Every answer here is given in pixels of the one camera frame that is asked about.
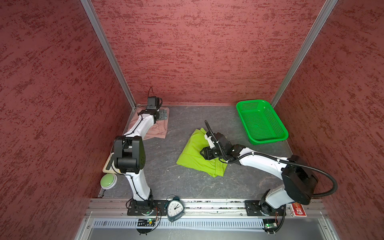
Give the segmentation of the pink shorts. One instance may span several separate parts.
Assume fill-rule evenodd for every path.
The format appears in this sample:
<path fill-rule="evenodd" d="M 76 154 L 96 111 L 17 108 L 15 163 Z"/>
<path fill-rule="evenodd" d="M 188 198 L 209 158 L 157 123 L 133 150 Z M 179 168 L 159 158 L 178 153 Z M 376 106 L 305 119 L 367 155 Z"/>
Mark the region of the pink shorts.
<path fill-rule="evenodd" d="M 134 116 L 132 117 L 130 123 L 128 124 L 127 131 L 130 130 L 136 121 L 139 119 L 138 113 L 141 110 L 144 110 L 144 106 L 137 107 Z M 170 109 L 166 107 L 161 107 L 160 114 L 165 114 L 164 120 L 157 120 L 157 122 L 149 129 L 147 134 L 144 137 L 144 140 L 152 139 L 152 138 L 159 138 L 159 139 L 165 139 L 166 134 L 168 131 L 168 121 L 170 116 Z"/>

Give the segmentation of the lime green shorts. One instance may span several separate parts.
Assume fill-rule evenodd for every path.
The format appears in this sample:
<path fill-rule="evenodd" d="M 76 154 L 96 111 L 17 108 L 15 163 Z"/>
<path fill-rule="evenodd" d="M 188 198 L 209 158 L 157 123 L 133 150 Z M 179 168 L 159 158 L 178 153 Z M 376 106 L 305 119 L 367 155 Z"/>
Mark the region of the lime green shorts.
<path fill-rule="evenodd" d="M 209 146 L 205 139 L 206 133 L 204 128 L 196 129 L 193 132 L 177 160 L 177 165 L 204 172 L 213 178 L 223 177 L 227 164 L 222 163 L 219 159 L 206 160 L 200 154 L 203 148 Z"/>

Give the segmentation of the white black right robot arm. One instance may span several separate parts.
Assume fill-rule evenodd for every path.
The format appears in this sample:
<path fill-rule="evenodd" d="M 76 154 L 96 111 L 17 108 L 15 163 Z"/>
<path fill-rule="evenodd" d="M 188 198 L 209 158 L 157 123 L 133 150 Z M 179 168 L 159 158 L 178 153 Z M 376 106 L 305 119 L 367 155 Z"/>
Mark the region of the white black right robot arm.
<path fill-rule="evenodd" d="M 208 132 L 205 139 L 209 146 L 200 151 L 205 160 L 219 159 L 225 164 L 252 167 L 283 181 L 281 186 L 267 190 L 259 201 L 263 215 L 270 216 L 287 204 L 309 205 L 315 196 L 318 179 L 300 157 L 276 157 L 242 145 L 232 145 L 221 133 Z"/>

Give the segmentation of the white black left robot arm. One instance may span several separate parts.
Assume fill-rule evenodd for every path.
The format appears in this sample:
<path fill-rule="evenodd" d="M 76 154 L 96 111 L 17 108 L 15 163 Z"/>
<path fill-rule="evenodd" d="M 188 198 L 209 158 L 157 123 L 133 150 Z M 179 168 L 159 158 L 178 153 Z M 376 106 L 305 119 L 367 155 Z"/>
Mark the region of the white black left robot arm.
<path fill-rule="evenodd" d="M 115 138 L 111 156 L 112 169 L 116 174 L 126 177 L 133 192 L 131 202 L 135 210 L 144 216 L 150 215 L 155 209 L 152 190 L 147 184 L 144 173 L 146 163 L 144 137 L 160 118 L 159 109 L 140 111 L 134 125 L 122 136 Z"/>

